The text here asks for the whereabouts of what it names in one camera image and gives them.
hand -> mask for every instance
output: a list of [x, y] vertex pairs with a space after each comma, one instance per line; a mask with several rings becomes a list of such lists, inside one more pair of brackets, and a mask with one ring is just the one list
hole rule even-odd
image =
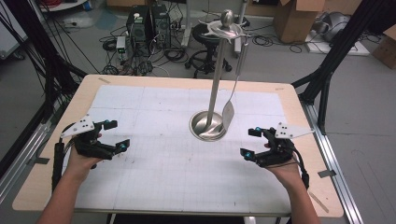
[[276, 176], [285, 189], [292, 188], [296, 183], [303, 183], [299, 166], [294, 159], [265, 168]]
[[75, 146], [72, 146], [69, 162], [67, 163], [66, 170], [64, 171], [64, 176], [69, 176], [80, 184], [87, 178], [91, 167], [99, 161], [102, 161], [102, 159], [88, 158], [79, 155]]

metal ball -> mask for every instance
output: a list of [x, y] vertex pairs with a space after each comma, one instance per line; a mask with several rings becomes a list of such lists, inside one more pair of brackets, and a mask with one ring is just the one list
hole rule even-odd
[[224, 27], [230, 27], [233, 24], [233, 12], [230, 9], [225, 9], [221, 13], [220, 21]]

concrete floor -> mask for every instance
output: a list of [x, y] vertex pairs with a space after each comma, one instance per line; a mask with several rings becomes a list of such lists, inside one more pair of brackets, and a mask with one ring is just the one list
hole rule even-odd
[[[58, 15], [76, 13], [69, 10]], [[126, 22], [125, 13], [108, 10], [101, 6], [89, 12], [94, 25], [86, 29], [73, 30], [70, 35], [98, 68], [106, 65], [106, 52], [99, 38], [109, 36], [109, 32], [120, 28]], [[268, 19], [250, 18], [251, 26], [258, 28], [270, 24]], [[256, 31], [258, 34], [272, 34], [273, 29]], [[71, 41], [65, 40], [72, 62], [82, 70], [95, 74]], [[362, 44], [373, 51], [376, 44], [363, 41]], [[191, 38], [188, 53], [191, 55], [202, 46]], [[301, 53], [291, 52], [287, 46], [261, 47], [250, 44], [243, 75], [240, 80], [258, 82], [291, 83], [315, 71], [325, 58], [323, 54], [308, 53], [302, 46]], [[227, 59], [236, 67], [236, 59], [231, 53]], [[161, 64], [164, 59], [155, 63]], [[162, 66], [171, 77], [191, 78], [193, 70], [186, 70], [183, 63], [166, 63]], [[161, 69], [154, 69], [150, 76], [167, 77]], [[223, 79], [233, 79], [233, 73]], [[330, 88], [326, 130], [334, 153], [341, 165], [346, 182], [360, 210], [365, 223], [394, 223], [396, 220], [396, 161], [395, 131], [396, 119], [393, 111], [396, 103], [396, 73], [388, 69], [373, 56], [346, 56], [336, 70]], [[13, 144], [33, 114], [44, 102], [43, 91], [29, 60], [7, 59], [0, 63], [0, 113], [4, 121], [0, 127], [0, 158]], [[32, 223], [38, 213], [17, 212], [11, 207], [24, 178], [29, 174], [26, 166], [12, 191], [0, 204], [2, 223]], [[258, 223], [275, 223], [273, 218], [258, 218]], [[73, 223], [106, 223], [105, 214], [75, 215]], [[347, 223], [346, 217], [323, 218], [322, 223]]]

computer tower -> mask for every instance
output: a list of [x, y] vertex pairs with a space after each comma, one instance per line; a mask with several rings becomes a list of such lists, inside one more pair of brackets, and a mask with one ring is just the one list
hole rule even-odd
[[164, 4], [153, 5], [151, 7], [151, 14], [154, 26], [154, 37], [157, 48], [170, 49], [171, 48], [171, 30], [170, 18], [166, 6]]
[[149, 6], [132, 6], [126, 27], [130, 33], [134, 56], [149, 56], [149, 44], [153, 38]]

round metal base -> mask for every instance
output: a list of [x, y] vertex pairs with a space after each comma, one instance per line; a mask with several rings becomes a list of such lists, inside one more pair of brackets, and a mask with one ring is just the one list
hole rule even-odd
[[215, 112], [213, 112], [212, 123], [206, 127], [207, 113], [207, 111], [201, 111], [194, 114], [190, 120], [190, 130], [200, 140], [217, 141], [227, 133], [227, 130], [223, 127], [221, 115]]

